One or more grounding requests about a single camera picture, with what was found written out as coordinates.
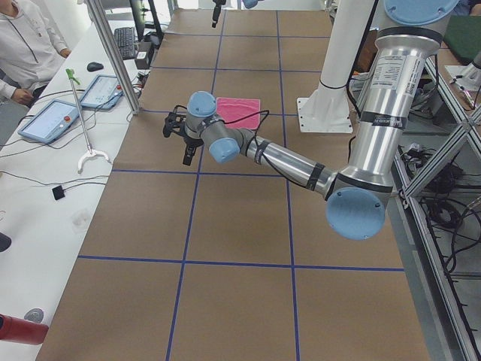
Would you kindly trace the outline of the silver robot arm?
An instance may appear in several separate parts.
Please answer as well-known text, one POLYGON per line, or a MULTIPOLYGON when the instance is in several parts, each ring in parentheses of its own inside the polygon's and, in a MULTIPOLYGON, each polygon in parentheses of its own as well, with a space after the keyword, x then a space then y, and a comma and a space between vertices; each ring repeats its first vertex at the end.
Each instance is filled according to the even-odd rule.
POLYGON ((407 125, 415 92, 430 56, 440 49, 454 1, 343 1, 337 10, 317 89, 298 100, 302 132, 345 132, 349 79, 364 33, 380 16, 377 55, 364 90, 355 144, 346 166, 332 171, 251 129, 229 128, 208 92, 193 93, 180 125, 185 162, 205 146, 219 163, 244 155, 288 181, 323 196, 330 227, 364 240, 385 223, 392 194, 389 172, 407 125))
MULTIPOLYGON (((244 4, 246 9, 251 9, 259 3, 259 0, 242 0, 241 2, 244 4)), ((211 27, 215 29, 219 21, 222 7, 226 5, 226 0, 213 0, 213 3, 214 8, 212 13, 211 27)))

